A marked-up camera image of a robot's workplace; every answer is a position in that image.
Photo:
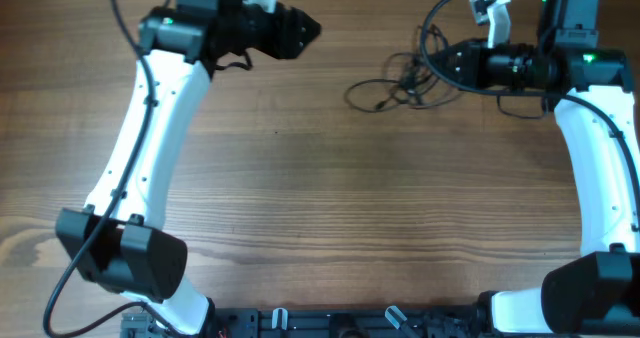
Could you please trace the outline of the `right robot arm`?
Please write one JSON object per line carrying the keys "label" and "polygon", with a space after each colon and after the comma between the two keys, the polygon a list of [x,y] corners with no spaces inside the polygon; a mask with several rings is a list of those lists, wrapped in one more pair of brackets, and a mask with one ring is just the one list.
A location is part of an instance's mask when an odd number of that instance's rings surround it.
{"label": "right robot arm", "polygon": [[537,97],[565,139],[581,214],[579,257],[537,288],[483,293],[472,336],[639,332],[639,149],[626,55],[598,45],[599,0],[542,0],[535,45],[510,40],[509,0],[469,0],[484,39],[433,53],[427,67],[462,91]]}

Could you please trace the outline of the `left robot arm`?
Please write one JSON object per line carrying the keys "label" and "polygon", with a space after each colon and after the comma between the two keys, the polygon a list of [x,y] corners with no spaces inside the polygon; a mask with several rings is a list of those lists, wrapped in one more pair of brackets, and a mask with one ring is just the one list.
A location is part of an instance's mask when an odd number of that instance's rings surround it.
{"label": "left robot arm", "polygon": [[55,233],[69,273],[125,296],[171,337],[221,337],[213,301],[185,274],[186,244],[164,229],[173,170],[191,119],[221,58],[250,70],[250,50],[298,57],[318,22],[279,0],[165,0],[129,38],[137,71],[110,159],[79,211],[63,210]]}

